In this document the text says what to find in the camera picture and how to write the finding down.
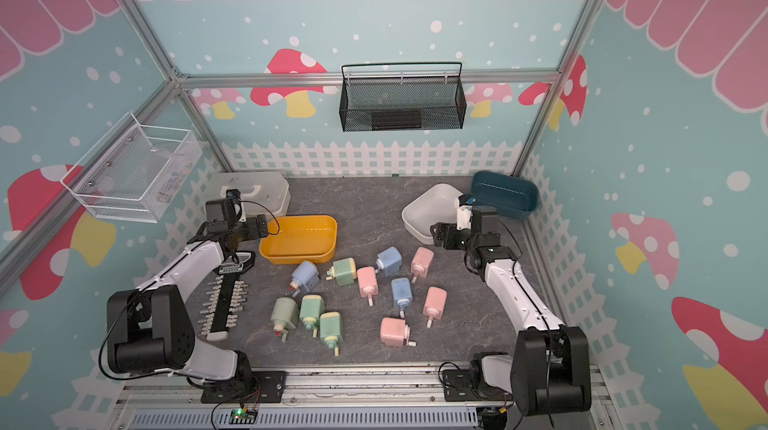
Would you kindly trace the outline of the white storage box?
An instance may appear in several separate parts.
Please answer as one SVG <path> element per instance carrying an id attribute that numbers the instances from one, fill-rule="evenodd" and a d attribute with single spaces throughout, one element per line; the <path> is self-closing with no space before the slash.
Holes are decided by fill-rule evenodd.
<path id="1" fill-rule="evenodd" d="M 437 184 L 408 204 L 401 212 L 405 229 L 421 244 L 431 246 L 431 227 L 457 223 L 457 204 L 463 193 L 448 184 Z"/>

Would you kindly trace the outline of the yellow storage box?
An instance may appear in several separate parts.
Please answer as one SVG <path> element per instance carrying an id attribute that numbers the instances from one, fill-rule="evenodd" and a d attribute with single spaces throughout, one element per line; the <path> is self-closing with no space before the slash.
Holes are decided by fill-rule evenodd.
<path id="1" fill-rule="evenodd" d="M 335 255 L 338 224 L 331 216 L 283 216 L 271 221 L 268 230 L 271 235 L 261 240 L 259 252 L 272 264 L 322 264 Z"/>

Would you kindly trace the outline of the teal storage box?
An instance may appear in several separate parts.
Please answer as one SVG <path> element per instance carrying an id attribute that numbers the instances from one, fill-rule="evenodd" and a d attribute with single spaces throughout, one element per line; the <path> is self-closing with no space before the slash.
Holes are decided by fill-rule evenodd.
<path id="1" fill-rule="evenodd" d="M 470 194 L 476 205 L 488 206 L 510 219 L 525 220 L 539 203 L 538 187 L 527 180 L 490 171 L 473 176 Z"/>

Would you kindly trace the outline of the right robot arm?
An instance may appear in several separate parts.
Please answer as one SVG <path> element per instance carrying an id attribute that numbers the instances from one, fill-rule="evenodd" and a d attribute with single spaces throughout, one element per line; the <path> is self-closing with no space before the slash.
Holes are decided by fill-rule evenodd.
<path id="1" fill-rule="evenodd" d="M 512 355 L 480 358 L 484 382 L 511 394 L 524 416 L 585 412 L 592 406 L 587 337 L 566 325 L 538 296 L 519 255 L 494 233 L 474 233 L 455 224 L 430 228 L 434 245 L 460 250 L 470 271 L 481 277 L 517 331 Z"/>

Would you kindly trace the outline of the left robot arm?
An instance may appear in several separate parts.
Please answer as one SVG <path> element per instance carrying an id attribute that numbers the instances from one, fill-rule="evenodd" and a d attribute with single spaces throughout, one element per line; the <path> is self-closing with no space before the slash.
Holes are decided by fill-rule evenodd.
<path id="1" fill-rule="evenodd" d="M 136 289 L 113 294 L 97 359 L 100 372 L 114 381 L 179 375 L 217 393 L 253 392 L 257 380 L 248 358 L 241 351 L 201 340 L 186 301 L 208 275 L 237 257 L 242 242 L 267 236 L 264 215 L 233 223 L 208 222 L 156 276 Z"/>

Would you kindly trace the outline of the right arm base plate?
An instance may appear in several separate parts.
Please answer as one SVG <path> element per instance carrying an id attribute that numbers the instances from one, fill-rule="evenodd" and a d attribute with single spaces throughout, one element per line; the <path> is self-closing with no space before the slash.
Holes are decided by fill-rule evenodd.
<path id="1" fill-rule="evenodd" d="M 439 380 L 447 402 L 510 403 L 512 396 L 503 389 L 488 385 L 478 372 L 454 367 L 439 371 Z"/>

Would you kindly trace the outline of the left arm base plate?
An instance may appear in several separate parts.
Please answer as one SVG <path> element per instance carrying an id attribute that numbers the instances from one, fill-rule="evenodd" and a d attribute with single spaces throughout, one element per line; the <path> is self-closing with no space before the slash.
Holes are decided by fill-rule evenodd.
<path id="1" fill-rule="evenodd" d="M 285 371 L 255 371 L 249 383 L 234 381 L 205 385 L 200 401 L 203 404 L 258 403 L 277 404 L 286 390 Z"/>

